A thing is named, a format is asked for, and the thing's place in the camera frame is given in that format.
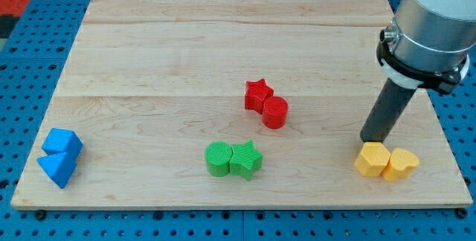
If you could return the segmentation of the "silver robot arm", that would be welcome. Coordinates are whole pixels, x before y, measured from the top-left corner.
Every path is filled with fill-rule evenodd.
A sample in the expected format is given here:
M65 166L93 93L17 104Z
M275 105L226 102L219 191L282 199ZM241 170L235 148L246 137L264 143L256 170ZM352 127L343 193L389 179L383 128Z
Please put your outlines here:
M387 80L364 123L363 142L383 142L417 89L450 94L475 46L475 0L401 0L381 30L376 59Z

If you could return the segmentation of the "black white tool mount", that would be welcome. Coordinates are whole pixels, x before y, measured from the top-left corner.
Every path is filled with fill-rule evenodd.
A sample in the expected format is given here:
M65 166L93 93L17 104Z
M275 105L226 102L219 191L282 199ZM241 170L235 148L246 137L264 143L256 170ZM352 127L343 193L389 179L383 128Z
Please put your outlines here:
M458 84L466 77L470 58L448 71L427 72L414 69L398 60L391 52L386 42L379 42L376 57L382 70L395 84L404 89L432 89L440 94L451 94Z

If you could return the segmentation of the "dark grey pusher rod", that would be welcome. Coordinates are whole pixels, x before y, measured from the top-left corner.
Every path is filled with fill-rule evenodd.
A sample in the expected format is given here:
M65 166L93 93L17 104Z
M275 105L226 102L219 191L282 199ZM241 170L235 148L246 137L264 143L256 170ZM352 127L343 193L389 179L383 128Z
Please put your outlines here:
M403 88L388 78L360 131L360 139L363 142L384 142L415 92L415 89Z

